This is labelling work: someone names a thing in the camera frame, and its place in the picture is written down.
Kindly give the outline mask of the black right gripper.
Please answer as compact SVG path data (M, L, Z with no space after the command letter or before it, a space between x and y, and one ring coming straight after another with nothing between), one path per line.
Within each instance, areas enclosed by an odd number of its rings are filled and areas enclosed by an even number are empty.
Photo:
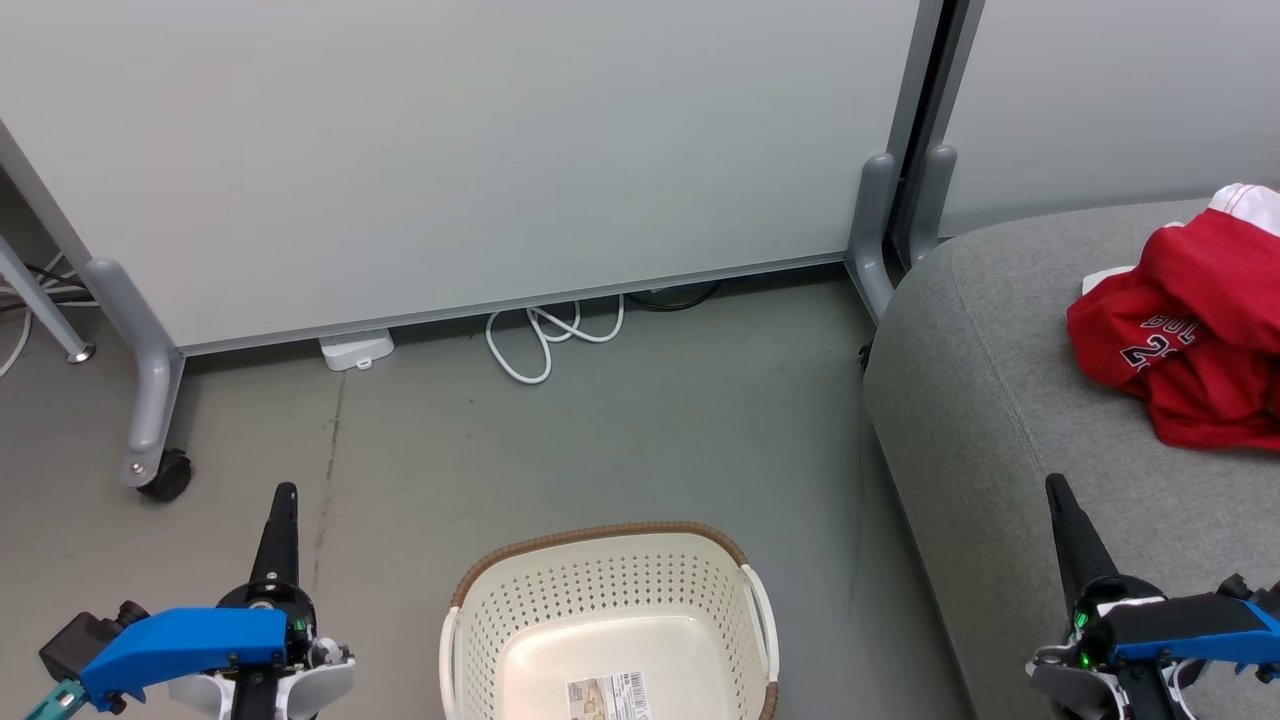
M1117 673L1126 660L1124 656L1114 660L1115 642L1105 638L1101 619L1116 607L1156 603L1169 597L1149 582L1119 575L1064 474L1048 474L1044 492L1064 602L1070 603L1070 642L1076 647L1076 665L1094 673Z

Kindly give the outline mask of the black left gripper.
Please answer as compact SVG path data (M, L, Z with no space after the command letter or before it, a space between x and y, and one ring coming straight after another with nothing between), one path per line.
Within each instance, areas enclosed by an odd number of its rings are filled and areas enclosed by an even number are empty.
M224 594L219 609L278 609L285 614L282 664L306 664L316 639L316 614L300 588L298 489L276 486L255 555L250 583Z

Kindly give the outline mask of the narrow white partition panel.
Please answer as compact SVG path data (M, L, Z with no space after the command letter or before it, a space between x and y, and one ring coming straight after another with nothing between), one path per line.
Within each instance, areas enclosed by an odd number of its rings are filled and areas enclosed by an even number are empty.
M1280 190L1280 0L980 0L946 101L945 237Z

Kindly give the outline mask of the black caster wheel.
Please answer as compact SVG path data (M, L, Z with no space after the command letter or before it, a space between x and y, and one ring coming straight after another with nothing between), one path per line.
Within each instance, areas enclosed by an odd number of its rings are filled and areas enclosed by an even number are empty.
M193 477L193 464L186 451L166 448L159 461L155 477L136 492L155 503L170 503L180 497Z

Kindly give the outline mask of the red basketball jersey with lettering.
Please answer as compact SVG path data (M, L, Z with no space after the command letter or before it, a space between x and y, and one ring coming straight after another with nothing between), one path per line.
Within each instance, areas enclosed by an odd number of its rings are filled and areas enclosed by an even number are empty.
M1181 299L1138 266L1087 275L1068 309L1076 365L1142 401L1166 445L1280 454L1280 348L1226 341L1198 313L1204 299Z

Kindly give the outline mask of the grey fabric sofa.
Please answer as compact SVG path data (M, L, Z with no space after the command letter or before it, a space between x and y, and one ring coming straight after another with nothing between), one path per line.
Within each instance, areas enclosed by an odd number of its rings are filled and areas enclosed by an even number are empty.
M1060 213L945 241L899 284L863 393L978 720L1053 720L1024 666L1068 621L1047 475L1119 569L1172 596L1280 582L1280 454L1161 443L1088 380L1066 332L1085 275L1134 264L1203 199Z

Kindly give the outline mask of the grey metal table leg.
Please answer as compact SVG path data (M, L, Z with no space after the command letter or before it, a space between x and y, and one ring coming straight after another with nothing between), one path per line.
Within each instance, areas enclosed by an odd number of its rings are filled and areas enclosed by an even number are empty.
M35 273L18 258L0 234L0 277L26 304L32 318L38 318L54 340L67 352L67 361L82 364L96 354L96 346L83 340L70 325L49 292L36 279Z

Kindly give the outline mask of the paper label sticker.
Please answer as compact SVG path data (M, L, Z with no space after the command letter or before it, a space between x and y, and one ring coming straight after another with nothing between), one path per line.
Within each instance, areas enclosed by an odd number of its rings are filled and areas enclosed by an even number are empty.
M653 720L643 673L616 673L566 684L570 720Z

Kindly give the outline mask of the cream perforated laundry basket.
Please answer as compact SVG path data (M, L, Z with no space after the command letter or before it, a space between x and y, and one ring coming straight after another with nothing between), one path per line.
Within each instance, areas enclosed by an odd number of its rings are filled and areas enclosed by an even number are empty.
M438 667L445 720L570 720L568 682L635 671L653 720L774 720L780 634L731 538L643 521L527 539L474 564Z

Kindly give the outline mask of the white power adapter box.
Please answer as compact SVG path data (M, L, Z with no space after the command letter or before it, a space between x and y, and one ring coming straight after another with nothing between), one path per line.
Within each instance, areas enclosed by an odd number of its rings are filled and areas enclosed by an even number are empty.
M367 370L396 350L388 329L332 334L317 340L323 359L332 372Z

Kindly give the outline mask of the grey partition foot with caster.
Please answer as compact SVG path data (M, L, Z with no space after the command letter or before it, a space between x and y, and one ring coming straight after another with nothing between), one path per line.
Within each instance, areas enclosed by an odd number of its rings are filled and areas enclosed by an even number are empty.
M134 357L137 383L120 479L136 489L152 480L163 451L170 448L166 438L186 359L120 263L91 258L82 275Z

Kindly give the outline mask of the large white partition panel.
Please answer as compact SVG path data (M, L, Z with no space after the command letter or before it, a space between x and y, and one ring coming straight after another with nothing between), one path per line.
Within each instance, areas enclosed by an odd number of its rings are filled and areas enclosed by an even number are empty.
M841 254L922 0L0 0L49 228L218 352Z

